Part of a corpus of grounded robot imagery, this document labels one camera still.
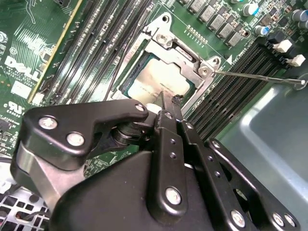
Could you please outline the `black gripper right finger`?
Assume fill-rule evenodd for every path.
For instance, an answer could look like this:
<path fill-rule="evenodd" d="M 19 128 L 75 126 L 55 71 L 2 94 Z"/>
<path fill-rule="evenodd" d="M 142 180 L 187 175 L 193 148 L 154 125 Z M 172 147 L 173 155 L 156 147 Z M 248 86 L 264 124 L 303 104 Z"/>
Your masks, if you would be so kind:
<path fill-rule="evenodd" d="M 181 95 L 171 97 L 184 155 L 195 169 L 212 227 L 216 231 L 299 231 L 293 214 L 219 141 L 203 143 L 183 119 Z"/>

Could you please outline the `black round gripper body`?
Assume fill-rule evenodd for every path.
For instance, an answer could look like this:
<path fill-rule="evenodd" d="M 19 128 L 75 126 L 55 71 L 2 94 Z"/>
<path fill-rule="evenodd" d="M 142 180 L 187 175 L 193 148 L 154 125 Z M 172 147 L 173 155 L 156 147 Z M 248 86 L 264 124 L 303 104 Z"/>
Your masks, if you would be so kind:
<path fill-rule="evenodd" d="M 149 213 L 148 184 L 152 154 L 131 155 L 68 190 L 57 202 L 49 221 L 51 231 L 237 231 L 225 226 L 205 204 L 195 171 L 185 168 L 188 211 L 172 225 Z"/>

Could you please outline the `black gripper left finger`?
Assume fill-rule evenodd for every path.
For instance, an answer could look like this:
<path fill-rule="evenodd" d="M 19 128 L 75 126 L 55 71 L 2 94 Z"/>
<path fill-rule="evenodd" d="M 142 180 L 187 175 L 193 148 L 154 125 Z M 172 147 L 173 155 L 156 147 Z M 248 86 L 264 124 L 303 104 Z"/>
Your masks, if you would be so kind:
<path fill-rule="evenodd" d="M 158 112 L 134 99 L 30 109 L 13 156 L 21 184 L 38 192 L 52 218 L 93 213 L 103 207 L 103 186 L 84 177 L 86 161 L 133 144 L 150 157 L 150 214 L 181 218 L 188 199 L 180 96 L 162 92 L 154 104 Z"/>

